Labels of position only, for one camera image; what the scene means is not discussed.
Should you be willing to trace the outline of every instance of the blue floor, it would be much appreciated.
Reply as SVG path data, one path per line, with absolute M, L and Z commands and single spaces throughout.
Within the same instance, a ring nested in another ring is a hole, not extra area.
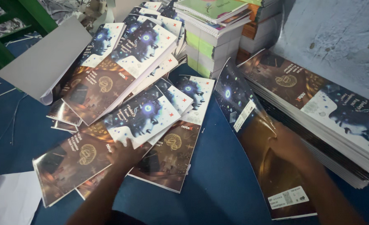
M 35 39 L 12 43 L 13 54 L 24 52 Z M 172 72 L 195 75 L 187 65 Z M 0 94 L 13 86 L 0 78 Z M 0 136 L 24 93 L 14 90 L 0 97 Z M 0 174 L 33 170 L 32 158 L 70 136 L 51 129 L 49 107 L 30 96 L 18 108 L 12 145 L 11 127 L 0 140 Z M 225 122 L 215 98 L 209 103 L 182 193 L 176 194 L 132 177 L 125 178 L 114 209 L 154 224 L 318 224 L 317 217 L 271 221 L 254 172 L 241 145 Z M 369 222 L 369 186 L 357 190 L 330 173 L 338 187 Z M 83 202 L 72 192 L 54 206 L 39 204 L 32 224 L 63 224 Z

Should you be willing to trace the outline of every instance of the golden brain illustration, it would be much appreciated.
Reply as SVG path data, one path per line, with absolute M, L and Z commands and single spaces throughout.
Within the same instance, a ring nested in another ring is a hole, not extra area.
M 74 87 L 76 87 L 76 85 L 77 85 L 78 83 L 80 83 L 80 81 L 82 81 L 82 79 L 76 79 L 76 80 L 72 81 L 72 83 L 70 84 L 70 86 L 71 86 L 72 88 L 74 88 Z
M 165 136 L 164 141 L 170 146 L 171 150 L 177 150 L 182 146 L 182 139 L 177 134 L 168 134 Z
M 107 76 L 102 76 L 98 79 L 98 85 L 100 86 L 100 91 L 106 93 L 111 90 L 112 88 L 112 79 Z
M 293 75 L 283 75 L 275 78 L 276 83 L 283 87 L 292 87 L 297 84 L 297 78 Z
M 94 148 L 93 145 L 85 144 L 80 148 L 79 163 L 81 165 L 88 165 L 94 160 L 96 155 L 97 155 L 96 148 Z

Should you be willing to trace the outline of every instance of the green chair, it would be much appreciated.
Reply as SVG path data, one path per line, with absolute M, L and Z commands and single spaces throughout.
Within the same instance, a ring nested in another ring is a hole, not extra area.
M 14 18 L 19 18 L 25 24 L 24 28 L 0 37 L 0 69 L 2 69 L 15 59 L 4 43 L 34 31 L 44 37 L 58 25 L 37 0 L 0 0 L 0 7 L 5 11 L 5 14 L 0 16 L 0 24 Z

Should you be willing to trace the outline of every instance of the white paper sheet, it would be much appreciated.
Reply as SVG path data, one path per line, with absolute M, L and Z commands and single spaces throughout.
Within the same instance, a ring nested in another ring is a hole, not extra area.
M 34 171 L 0 175 L 0 225 L 29 225 L 41 196 Z

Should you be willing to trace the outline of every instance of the human hand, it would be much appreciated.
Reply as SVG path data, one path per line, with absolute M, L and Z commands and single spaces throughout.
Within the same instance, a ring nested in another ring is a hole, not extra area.
M 143 158 L 147 150 L 141 146 L 133 149 L 132 141 L 129 138 L 126 138 L 126 143 L 125 147 L 122 142 L 117 141 L 115 147 L 111 148 L 112 154 L 107 157 L 112 164 L 131 169 Z
M 281 122 L 276 122 L 274 126 L 276 138 L 269 139 L 269 146 L 276 156 L 292 163 L 299 170 L 319 165 L 296 133 Z

